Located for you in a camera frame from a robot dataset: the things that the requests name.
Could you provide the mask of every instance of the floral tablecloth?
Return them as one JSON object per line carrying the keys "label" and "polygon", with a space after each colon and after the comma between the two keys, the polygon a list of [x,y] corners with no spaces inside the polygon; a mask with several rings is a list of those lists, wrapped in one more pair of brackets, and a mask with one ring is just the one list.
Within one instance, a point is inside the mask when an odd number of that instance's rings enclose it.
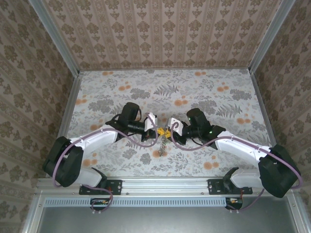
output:
{"label": "floral tablecloth", "polygon": [[[101,127],[127,102],[141,107],[143,119],[146,112],[157,114],[159,127],[165,127],[170,116],[187,122],[186,112],[198,107],[212,124],[250,141],[270,144],[247,69],[85,72],[68,137]],[[196,146],[192,141],[186,145]],[[234,166],[252,167],[237,156],[208,147],[179,150],[165,137],[148,149],[124,138],[84,155],[83,166],[95,167],[107,176],[144,177],[222,176]]]}

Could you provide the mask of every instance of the damask wallpaper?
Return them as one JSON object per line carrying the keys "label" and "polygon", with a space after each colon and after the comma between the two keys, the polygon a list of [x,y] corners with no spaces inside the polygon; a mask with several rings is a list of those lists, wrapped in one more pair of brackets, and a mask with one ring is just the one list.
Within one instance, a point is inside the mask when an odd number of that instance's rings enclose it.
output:
{"label": "damask wallpaper", "polygon": [[18,232],[73,77],[26,0],[0,1],[0,232]]}
{"label": "damask wallpaper", "polygon": [[311,213],[311,1],[296,0],[255,75],[276,139],[302,172]]}
{"label": "damask wallpaper", "polygon": [[[141,107],[143,119],[146,112],[157,114],[159,127],[165,127],[171,116],[188,122],[186,112],[198,107],[212,124],[270,144],[247,69],[87,71],[68,137],[96,130],[121,113],[129,101]],[[133,138],[140,141],[138,135]],[[197,145],[188,141],[186,147]],[[208,147],[194,152],[177,149],[165,137],[147,149],[124,138],[84,155],[83,165],[107,176],[143,177],[223,176],[234,166],[252,167],[237,156]]]}
{"label": "damask wallpaper", "polygon": [[247,67],[281,0],[43,0],[80,70]]}

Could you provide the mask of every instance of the floral table surface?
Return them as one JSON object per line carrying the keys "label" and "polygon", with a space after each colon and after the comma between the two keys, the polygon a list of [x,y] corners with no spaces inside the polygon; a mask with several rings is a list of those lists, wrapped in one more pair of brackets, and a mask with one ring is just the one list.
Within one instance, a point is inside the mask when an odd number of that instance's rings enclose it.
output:
{"label": "floral table surface", "polygon": [[[165,127],[171,116],[188,122],[186,112],[198,107],[212,124],[250,141],[270,144],[247,69],[85,72],[68,137],[101,127],[127,102],[141,107],[143,119],[146,112],[157,114],[159,127]],[[196,146],[192,141],[186,144]],[[165,137],[148,149],[124,138],[84,155],[83,166],[95,167],[107,176],[135,177],[222,176],[234,166],[252,167],[235,155],[208,147],[182,151]]]}

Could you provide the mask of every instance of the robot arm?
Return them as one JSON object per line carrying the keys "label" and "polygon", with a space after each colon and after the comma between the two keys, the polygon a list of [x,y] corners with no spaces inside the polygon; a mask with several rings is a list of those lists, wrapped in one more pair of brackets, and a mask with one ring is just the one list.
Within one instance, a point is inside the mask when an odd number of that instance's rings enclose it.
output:
{"label": "robot arm", "polygon": [[[296,182],[297,176],[287,166],[267,155],[267,153],[252,147],[259,147],[267,152],[271,152],[276,157],[287,162],[300,174],[294,161],[282,146],[275,145],[273,148],[270,148],[239,138],[223,127],[211,125],[204,113],[198,108],[188,111],[187,117],[190,125],[175,118],[168,120],[169,129],[173,127],[174,123],[178,123],[178,125],[175,124],[173,134],[171,135],[177,143],[185,145],[187,139],[198,138],[205,144],[213,139],[225,136],[229,139],[216,140],[209,146],[216,150],[230,152],[255,167],[255,169],[245,170],[238,167],[232,168],[223,178],[224,186],[228,193],[235,187],[258,187],[265,188],[273,196],[281,198]],[[230,140],[230,138],[239,139],[239,141]]]}
{"label": "robot arm", "polygon": [[157,132],[152,130],[151,120],[157,125],[157,117],[149,113],[149,117],[144,122],[139,122],[135,120],[138,111],[139,106],[129,102],[124,106],[117,120],[112,119],[96,131],[77,138],[67,139],[62,136],[56,139],[48,158],[43,164],[43,170],[52,176],[57,161],[64,150],[69,145],[79,141],[70,148],[67,157],[61,160],[55,176],[56,181],[63,187],[68,187],[73,183],[85,184],[91,187],[104,186],[105,175],[94,168],[81,167],[83,155],[90,154],[99,147],[117,142],[124,137],[115,130],[122,132],[124,135],[128,135],[129,132],[141,134],[142,142],[149,138],[156,138]]}

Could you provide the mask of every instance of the patterned wallpaper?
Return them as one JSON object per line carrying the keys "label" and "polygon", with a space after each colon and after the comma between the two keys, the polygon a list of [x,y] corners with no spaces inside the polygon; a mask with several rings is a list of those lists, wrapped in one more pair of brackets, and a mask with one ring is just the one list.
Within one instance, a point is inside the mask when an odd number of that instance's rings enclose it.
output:
{"label": "patterned wallpaper", "polygon": [[0,232],[18,232],[72,75],[26,0],[0,1]]}
{"label": "patterned wallpaper", "polygon": [[255,75],[276,139],[302,172],[311,211],[311,1],[296,0]]}
{"label": "patterned wallpaper", "polygon": [[[146,112],[157,114],[159,127],[164,128],[171,116],[189,122],[186,112],[198,107],[212,124],[258,144],[270,144],[247,69],[87,71],[68,137],[98,129],[129,101],[141,107],[143,119]],[[133,138],[140,141],[139,135]],[[197,145],[190,140],[186,147]],[[85,154],[83,165],[107,176],[125,177],[223,176],[235,166],[252,168],[237,156],[209,147],[180,150],[163,136],[146,149],[124,138]]]}
{"label": "patterned wallpaper", "polygon": [[44,0],[80,70],[247,67],[280,0]]}

